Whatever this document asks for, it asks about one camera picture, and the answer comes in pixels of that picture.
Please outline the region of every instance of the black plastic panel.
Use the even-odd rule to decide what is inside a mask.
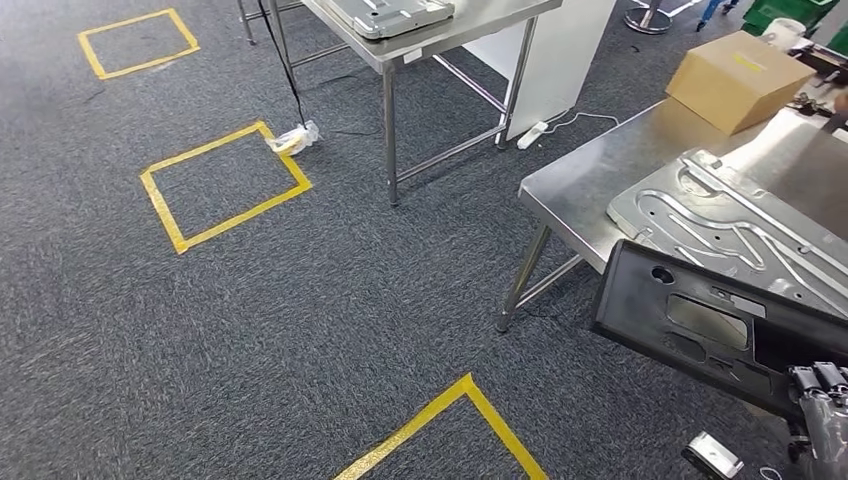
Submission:
[[[794,421],[786,368],[848,364],[845,320],[629,241],[595,302],[594,332]]]

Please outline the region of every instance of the yellow tape square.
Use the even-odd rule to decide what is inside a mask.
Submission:
[[[121,70],[115,72],[107,72],[103,69],[103,65],[100,63],[100,60],[97,59],[97,55],[94,53],[94,49],[91,47],[91,42],[88,41],[89,35],[93,35],[95,33],[105,32],[107,30],[112,30],[113,28],[123,27],[126,25],[130,25],[132,23],[141,22],[143,20],[147,20],[149,18],[159,17],[162,15],[167,15],[171,18],[171,21],[174,22],[174,25],[177,27],[177,30],[180,31],[182,36],[186,39],[188,43],[188,48],[175,53],[173,55],[168,55],[167,57],[157,58],[155,60],[151,60],[149,62],[142,63],[141,65],[135,65],[132,67],[123,68]],[[179,15],[177,15],[177,11],[173,8],[168,8],[166,10],[162,10],[161,12],[148,13],[147,15],[142,15],[140,17],[131,18],[129,20],[124,20],[123,22],[113,23],[111,25],[106,25],[105,27],[92,28],[91,30],[86,30],[82,33],[77,34],[77,39],[80,42],[80,46],[82,47],[82,51],[85,53],[85,58],[88,59],[88,63],[91,64],[91,68],[94,70],[94,73],[97,74],[97,77],[101,80],[106,80],[109,78],[120,77],[121,75],[126,75],[128,73],[137,72],[139,70],[143,70],[145,68],[154,67],[156,65],[161,65],[165,62],[170,62],[171,60],[179,57],[186,56],[190,53],[194,53],[200,50],[200,47],[197,46],[197,39],[194,38],[194,35],[188,31],[188,27],[185,26],[182,19]]]
[[[162,197],[162,193],[159,191],[159,188],[156,187],[156,182],[153,181],[153,173],[162,170],[163,168],[170,167],[171,165],[177,164],[179,162],[188,160],[189,158],[196,157],[202,153],[206,153],[210,150],[220,147],[221,145],[230,143],[232,141],[238,140],[244,136],[250,135],[251,133],[259,132],[262,137],[266,139],[274,138],[274,135],[271,133],[271,130],[265,125],[265,122],[258,121],[253,125],[243,128],[237,132],[231,133],[226,137],[215,140],[214,142],[207,143],[206,145],[202,145],[193,150],[189,150],[188,152],[177,155],[176,157],[168,158],[162,160],[161,162],[154,163],[153,165],[147,167],[147,169],[141,174],[141,183],[144,185],[144,188],[147,190],[147,194],[150,196],[150,201],[153,203],[153,208],[156,210],[156,213],[159,214],[159,219],[162,221],[162,225],[165,227],[165,231],[168,233],[168,236],[171,238],[171,243],[174,244],[174,249],[177,253],[184,253],[189,248],[197,245],[198,243],[209,240],[210,238],[219,235],[236,225],[246,222],[251,218],[259,215],[260,213],[275,207],[287,200],[290,200],[301,193],[312,188],[312,183],[306,178],[306,175],[300,170],[297,163],[291,158],[286,156],[283,153],[277,154],[280,157],[280,161],[283,162],[283,165],[288,169],[289,173],[292,174],[297,185],[289,189],[287,192],[277,195],[269,200],[266,200],[259,205],[251,208],[250,210],[238,214],[235,217],[230,218],[229,220],[225,220],[214,227],[200,232],[197,235],[185,238],[183,237],[182,232],[180,231],[180,227],[177,226],[176,220],[174,220],[174,216],[171,214],[171,210],[168,208],[168,204],[165,202],[164,197]]]
[[[409,440],[412,435],[414,435],[418,430],[421,430],[424,425],[427,425],[431,420],[436,418],[438,414],[445,411],[449,406],[465,395],[467,395],[469,400],[471,400],[471,403],[477,407],[477,411],[480,412],[480,415],[482,415],[489,426],[492,427],[492,430],[501,439],[504,446],[509,449],[518,461],[519,465],[521,465],[524,471],[527,472],[527,475],[534,480],[547,479],[548,476],[545,471],[542,470],[542,467],[539,466],[533,456],[530,455],[530,452],[528,452],[524,445],[522,445],[521,440],[512,433],[512,430],[510,430],[509,425],[506,424],[503,417],[501,417],[497,410],[495,410],[495,407],[489,403],[489,400],[485,395],[483,395],[480,388],[474,384],[474,380],[471,378],[471,374],[469,373],[451,385],[450,388],[436,397],[435,400],[427,404],[426,407],[424,407],[417,415],[415,415],[415,417],[412,418],[412,420],[409,421],[409,423],[389,436],[389,438],[378,445],[374,450],[371,450],[362,458],[353,462],[351,466],[344,469],[344,471],[335,477],[335,480],[356,480],[365,475],[369,470],[374,468],[375,465],[380,463],[384,458],[398,448],[403,442]]]

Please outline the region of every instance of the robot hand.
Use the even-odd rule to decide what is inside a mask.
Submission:
[[[789,375],[806,424],[790,425],[790,459],[809,480],[848,479],[848,369],[816,362]]]

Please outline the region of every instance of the crumpled plastic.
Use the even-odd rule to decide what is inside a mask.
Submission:
[[[318,141],[321,136],[318,134],[318,125],[309,120],[306,125],[298,124],[297,128],[280,135],[277,138],[265,139],[265,143],[271,147],[275,153],[284,155],[295,155],[303,151],[304,148]]]

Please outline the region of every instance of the gray carpet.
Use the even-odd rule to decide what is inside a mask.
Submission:
[[[632,116],[663,97],[686,49],[740,25],[717,17],[695,34],[695,8],[648,37],[621,24],[631,5],[616,6],[582,110]],[[198,52],[96,78],[78,32],[168,7]],[[609,122],[524,152],[481,145],[404,184],[390,209],[380,81],[346,51],[297,71],[324,131],[297,157],[314,188],[176,255],[139,174],[256,119],[276,134],[297,121],[262,24],[249,46],[235,11],[0,2],[0,478],[328,478],[468,372],[552,477],[697,478],[679,450],[702,429],[750,465],[742,478],[785,469],[783,445],[741,404],[586,331],[588,267],[495,333],[534,226],[519,181]],[[285,23],[295,57],[335,42],[306,11]],[[92,44],[107,69],[182,48],[156,25]],[[465,52],[449,57],[505,88]],[[497,118],[433,62],[403,70],[397,89],[403,165]],[[155,177],[186,234],[291,182],[255,135]],[[555,244],[540,274],[566,254]],[[369,476],[520,472],[463,400]]]

